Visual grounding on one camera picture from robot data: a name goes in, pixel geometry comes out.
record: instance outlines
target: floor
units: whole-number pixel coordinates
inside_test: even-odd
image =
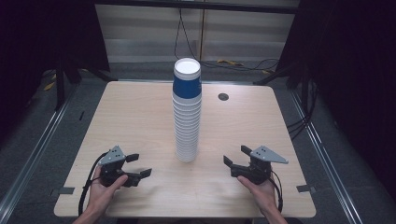
[[[254,66],[258,62],[244,62],[245,66]],[[119,79],[172,80],[173,63],[111,63],[110,76]],[[92,74],[81,71],[83,79],[76,87],[66,85],[70,98],[62,119],[54,130],[48,143],[43,146],[42,155],[36,158],[37,164],[31,167],[31,176],[27,177],[21,195],[14,200],[15,206],[9,205],[3,210],[5,198],[13,190],[11,186],[20,175],[20,171],[32,152],[37,147],[40,137],[51,121],[56,106],[56,88],[44,91],[51,83],[50,76],[43,77],[42,85],[37,89],[31,103],[26,108],[22,120],[15,126],[0,151],[0,169],[2,185],[0,195],[1,223],[71,223],[73,217],[56,217],[53,208],[57,201],[56,190],[64,185],[70,167],[78,152],[91,119],[94,115],[106,83]],[[261,71],[235,72],[224,68],[203,67],[203,81],[226,81],[251,84],[266,77]],[[276,99],[287,125],[301,119],[293,101],[293,94],[286,88],[286,77],[278,78],[268,85],[276,93]],[[337,129],[326,105],[318,96],[312,123],[321,140],[321,147],[329,156],[341,180],[357,217],[351,219],[328,176],[328,169],[323,165],[307,129],[293,139],[293,145],[302,166],[304,176],[317,214],[302,218],[309,223],[396,223],[396,206],[381,186],[370,167],[348,143],[341,130]],[[102,218],[100,223],[116,223],[114,218]]]

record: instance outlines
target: hand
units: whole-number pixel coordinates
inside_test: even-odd
[[[265,180],[260,185],[255,185],[243,176],[238,176],[237,179],[241,182],[250,193],[253,194],[254,201],[259,206],[260,211],[268,219],[271,224],[287,223],[282,217],[276,207],[275,187],[269,181]]]
[[[75,224],[94,223],[97,221],[110,205],[114,192],[128,180],[128,175],[122,175],[111,186],[105,187],[100,183],[100,172],[101,167],[96,167],[90,187],[90,200],[88,201],[87,209],[74,222]]]

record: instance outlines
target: tabletop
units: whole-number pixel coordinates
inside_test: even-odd
[[[229,99],[220,100],[226,93]],[[172,83],[110,82],[93,116],[64,186],[73,194],[60,195],[54,213],[76,217],[82,187],[94,161],[120,146],[138,161],[122,170],[138,173],[152,168],[138,187],[121,188],[106,211],[109,217],[261,217],[249,191],[223,163],[248,166],[241,145],[266,146],[289,164],[272,163],[283,189],[283,216],[313,217],[315,206],[289,133],[270,87],[203,84],[198,155],[183,162],[176,155]]]

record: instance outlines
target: cable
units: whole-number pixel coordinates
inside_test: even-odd
[[[293,127],[293,126],[295,126],[295,125],[300,123],[300,125],[297,128],[289,131],[289,133],[294,133],[294,132],[298,131],[297,134],[295,134],[291,138],[291,141],[294,140],[303,131],[303,129],[306,127],[306,125],[311,120],[312,114],[313,114],[314,109],[315,109],[317,98],[318,98],[318,87],[311,80],[311,101],[312,101],[312,104],[311,104],[311,107],[310,107],[308,113],[302,119],[300,119],[297,122],[294,122],[291,125],[287,126],[288,128],[291,128],[291,127]]]
[[[276,192],[277,192],[277,209],[279,210],[279,212],[282,212],[283,209],[283,190],[282,190],[282,184],[280,183],[280,179],[279,176],[274,172],[271,171],[271,173],[273,173],[276,178],[277,181],[279,182],[279,187],[277,186],[277,184],[275,183],[275,181],[272,178],[268,178],[268,180],[274,185]]]
[[[181,26],[183,27],[184,36],[186,36],[186,41],[187,41],[187,45],[188,45],[188,47],[189,47],[191,56],[194,58],[194,60],[196,60],[196,61],[199,62],[201,65],[203,65],[203,66],[205,66],[205,67],[207,67],[207,68],[225,68],[225,69],[230,69],[230,70],[234,70],[234,71],[242,71],[242,72],[243,72],[243,71],[261,71],[261,70],[268,70],[268,69],[271,69],[271,68],[274,68],[275,66],[277,66],[277,64],[278,64],[278,62],[279,62],[279,59],[265,59],[265,60],[262,60],[262,61],[260,61],[260,62],[259,62],[255,67],[253,67],[253,68],[249,68],[249,67],[245,67],[245,66],[243,66],[243,67],[222,66],[222,65],[213,64],[213,63],[206,63],[206,62],[203,62],[203,61],[198,60],[198,59],[195,57],[195,55],[193,54],[192,49],[191,49],[191,46],[190,46],[190,40],[189,40],[189,37],[187,36],[186,28],[185,28],[185,26],[184,26],[183,17],[182,17],[182,14],[181,14],[181,8],[178,9],[178,13],[179,13],[179,20],[178,20],[177,36],[176,36],[176,43],[175,43],[175,49],[174,49],[174,54],[175,54],[175,57],[176,57],[177,59],[179,59],[179,58],[177,57],[177,53],[176,53],[176,51],[177,51],[177,41],[178,41],[178,33],[179,33],[179,31],[180,31],[180,24],[181,24]],[[276,62],[275,62],[274,64],[272,64],[271,66],[264,67],[264,68],[259,68],[260,65],[261,65],[262,63],[264,63],[264,62],[269,62],[269,61],[276,61]]]
[[[99,160],[101,160],[106,154],[107,154],[107,152],[105,152],[105,153],[103,153],[102,155],[100,155],[100,156],[98,157],[98,159],[96,159],[95,163],[93,164],[93,166],[92,166],[92,168],[91,168],[90,174],[88,175],[87,181],[85,182],[85,186],[83,187],[83,190],[82,190],[82,193],[81,193],[81,197],[79,198],[79,203],[78,203],[78,216],[81,216],[81,214],[82,214],[82,208],[83,208],[83,206],[84,206],[85,197],[87,196],[87,192],[88,192],[88,189],[90,188],[90,185],[91,185],[92,181],[95,180],[95,179],[97,179],[97,178],[95,178],[95,179],[91,180],[91,176],[92,176],[92,173],[93,173],[93,171],[94,171],[94,169],[95,169],[95,167],[96,167],[96,164],[97,164],[97,163],[99,162]]]

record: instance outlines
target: black wire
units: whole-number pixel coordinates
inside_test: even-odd
[[[90,188],[90,185],[92,183],[93,180],[91,180],[91,176],[93,171],[95,170],[96,164],[99,162],[100,159],[102,159],[105,155],[107,154],[107,152],[103,153],[102,155],[100,155],[98,157],[98,159],[96,159],[95,163],[93,164],[90,174],[88,175],[87,181],[85,182],[85,186],[82,188],[82,193],[81,193],[81,197],[79,198],[79,203],[78,203],[78,216],[81,216],[82,214],[82,208],[84,206],[84,201],[85,201],[85,197],[87,196],[87,192],[88,189]]]
[[[189,37],[187,36],[186,27],[184,26],[183,17],[182,17],[182,14],[181,14],[181,8],[178,9],[178,13],[179,13],[179,20],[178,20],[177,36],[176,36],[176,43],[175,43],[175,49],[174,49],[174,54],[175,54],[175,57],[176,57],[177,59],[179,59],[179,58],[177,57],[177,53],[176,53],[176,51],[177,51],[177,41],[178,41],[178,33],[179,33],[179,31],[180,31],[180,24],[181,24],[181,26],[183,27],[184,36],[186,36],[186,41],[187,41],[187,45],[188,45],[188,47],[189,47],[191,56],[194,58],[195,61],[199,62],[201,65],[203,65],[203,66],[205,66],[205,67],[207,67],[207,68],[225,68],[225,69],[231,69],[231,70],[234,70],[234,71],[242,71],[242,72],[244,72],[244,71],[261,71],[261,70],[268,70],[268,69],[271,69],[271,68],[277,66],[277,64],[278,64],[278,62],[279,62],[279,59],[265,59],[265,60],[262,60],[262,61],[260,61],[260,62],[259,62],[255,67],[253,67],[253,68],[249,68],[249,67],[245,67],[245,66],[243,66],[243,67],[222,66],[222,65],[213,64],[213,63],[206,63],[206,62],[202,62],[202,61],[198,60],[198,59],[195,57],[195,55],[193,54],[192,49],[191,49],[191,46],[190,46],[190,40],[189,40]],[[269,66],[269,67],[259,68],[259,66],[260,66],[262,63],[268,62],[268,61],[276,61],[276,62],[275,62],[273,65]]]
[[[332,13],[334,12],[334,10],[335,10],[335,8],[336,8],[337,3],[338,3],[338,0],[336,0],[336,1],[334,2],[334,5],[332,6],[332,11],[329,13],[329,16],[327,17],[326,21],[324,21],[324,24],[323,24],[324,28],[322,29],[322,32],[320,33],[320,38],[319,38],[319,41],[318,41],[318,43],[317,43],[316,48],[318,48],[318,46],[320,46],[320,43],[322,42],[323,36],[324,36],[324,34],[325,34],[325,31],[326,31],[326,29],[327,29],[327,26],[329,25],[329,22],[330,22],[331,17],[332,17]],[[296,123],[299,123],[299,122],[303,121],[304,119],[305,119],[305,118],[302,118],[301,120],[297,121]]]
[[[290,128],[290,127],[293,127],[293,126],[295,126],[295,125],[297,125],[297,124],[302,122],[297,128],[289,131],[289,133],[294,133],[295,131],[298,130],[297,134],[295,134],[291,138],[291,141],[294,140],[303,131],[303,129],[306,127],[306,125],[311,120],[312,114],[313,114],[314,109],[315,109],[317,98],[318,98],[318,87],[315,85],[315,83],[313,81],[311,81],[311,101],[312,101],[312,105],[311,105],[308,113],[302,119],[300,119],[299,121],[297,121],[297,122],[295,122],[295,123],[293,123],[291,125],[288,125],[288,128]]]
[[[92,180],[91,180],[91,184],[92,184],[93,181],[95,181],[95,180],[97,180],[97,179],[100,179],[100,176],[98,176],[98,177],[92,179]]]
[[[279,182],[279,187],[275,183],[275,181],[272,178],[268,178],[268,180],[274,185],[274,188],[276,189],[277,192],[277,210],[279,212],[282,212],[283,209],[283,191],[282,191],[282,184],[280,183],[279,176],[274,171],[271,171],[277,178],[277,181]]]

